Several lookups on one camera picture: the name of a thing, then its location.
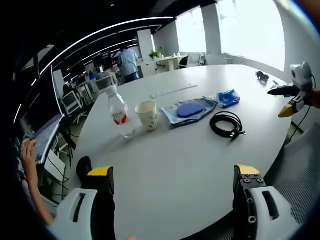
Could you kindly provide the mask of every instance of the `blue shirt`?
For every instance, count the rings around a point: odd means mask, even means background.
[[[136,73],[138,71],[137,60],[138,60],[138,56],[134,51],[130,49],[124,50],[118,56],[118,65],[121,69],[121,73],[124,76],[128,76]]]

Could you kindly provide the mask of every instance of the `potted plant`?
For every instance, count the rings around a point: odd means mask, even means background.
[[[149,54],[149,57],[154,60],[157,59],[161,56],[161,53],[158,51],[151,51],[151,53]]]

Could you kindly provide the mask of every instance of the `paper cup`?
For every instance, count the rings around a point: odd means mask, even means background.
[[[144,101],[135,107],[142,125],[149,131],[154,131],[158,127],[157,104],[154,101]]]

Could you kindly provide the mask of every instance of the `bottle cap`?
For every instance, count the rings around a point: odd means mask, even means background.
[[[105,90],[106,94],[110,97],[110,96],[113,96],[117,93],[117,86],[116,85],[111,85],[111,86],[108,86]]]

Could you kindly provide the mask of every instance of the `black headphones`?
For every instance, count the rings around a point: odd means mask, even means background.
[[[262,82],[263,84],[267,84],[269,80],[268,75],[264,74],[262,71],[257,71],[256,76],[258,77],[258,80],[260,80],[260,82]]]

